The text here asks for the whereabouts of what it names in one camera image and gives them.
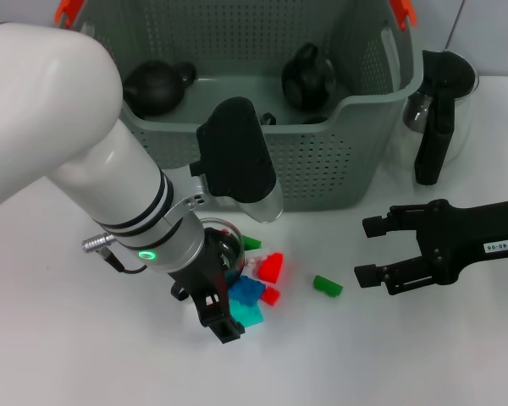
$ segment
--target cable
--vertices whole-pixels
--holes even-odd
[[[126,273],[128,275],[135,275],[136,273],[141,273],[146,270],[146,265],[142,266],[139,269],[124,269],[124,265],[119,261],[119,258],[115,256],[113,252],[108,247],[104,247],[97,252],[106,261],[113,269],[120,273]]]

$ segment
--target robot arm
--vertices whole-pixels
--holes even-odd
[[[282,212],[254,107],[223,102],[197,131],[200,161],[163,172],[119,120],[121,104],[119,73],[96,41],[0,24],[0,203],[47,175],[113,239],[170,274],[223,343],[239,338],[222,259],[234,244],[207,233],[193,210],[232,200],[259,222]]]

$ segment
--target black kettle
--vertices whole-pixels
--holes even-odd
[[[183,62],[174,66],[149,61],[137,67],[124,81],[124,99],[135,115],[159,116],[172,111],[196,79],[196,68]]]
[[[282,71],[282,89],[288,102],[303,111],[316,110],[329,99],[334,84],[331,62],[318,59],[318,47],[307,43]]]

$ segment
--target white table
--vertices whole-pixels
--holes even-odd
[[[0,406],[508,405],[508,259],[393,297],[353,272],[419,254],[413,232],[367,239],[364,217],[508,200],[508,78],[482,78],[474,101],[465,150],[434,187],[382,163],[350,210],[267,226],[225,215],[286,260],[278,307],[226,345],[170,296],[171,278],[84,255],[100,229],[46,180],[18,193],[0,206]],[[344,285],[339,298],[312,289],[318,273]]]

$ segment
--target metal connector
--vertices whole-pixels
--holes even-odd
[[[108,247],[116,240],[117,239],[114,237],[114,235],[110,233],[103,233],[90,239],[86,239],[81,243],[81,247],[83,251],[88,254],[89,252],[94,252],[97,250],[101,250],[104,247]]]

